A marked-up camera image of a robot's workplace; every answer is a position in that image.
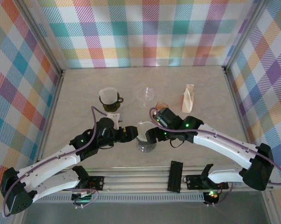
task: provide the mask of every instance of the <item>white table surface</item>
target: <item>white table surface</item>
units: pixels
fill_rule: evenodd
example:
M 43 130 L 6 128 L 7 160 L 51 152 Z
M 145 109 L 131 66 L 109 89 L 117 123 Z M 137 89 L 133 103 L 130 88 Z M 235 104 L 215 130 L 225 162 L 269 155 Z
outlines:
M 195 85 L 191 114 L 182 113 L 181 110 L 186 84 Z M 124 98 L 118 110 L 123 113 L 120 126 L 136 126 L 139 121 L 150 120 L 149 108 L 140 108 L 135 95 L 138 88 L 149 86 L 155 93 L 150 106 L 163 101 L 182 119 L 192 115 L 222 133 L 245 141 L 219 66 L 67 70 L 43 158 L 57 152 L 75 136 L 93 127 L 91 106 L 104 111 L 98 93 L 108 86 L 115 87 Z M 97 113 L 96 117 L 100 119 L 102 115 Z M 112 149 L 99 150 L 98 154 L 80 164 L 85 168 L 155 167 L 169 166 L 171 160 L 183 162 L 184 166 L 232 162 L 211 149 L 189 142 L 179 148 L 172 148 L 168 141 L 160 142 L 152 152 L 142 153 L 137 149 L 134 140 L 129 143 L 116 143 Z

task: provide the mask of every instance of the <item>crumpled paper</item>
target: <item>crumpled paper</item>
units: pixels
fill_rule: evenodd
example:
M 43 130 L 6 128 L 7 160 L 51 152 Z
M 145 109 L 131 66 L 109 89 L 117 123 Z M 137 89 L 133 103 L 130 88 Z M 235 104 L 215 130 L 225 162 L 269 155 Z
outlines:
M 194 99 L 194 85 L 187 84 L 184 90 L 183 96 L 183 113 L 190 113 L 193 108 L 193 99 Z

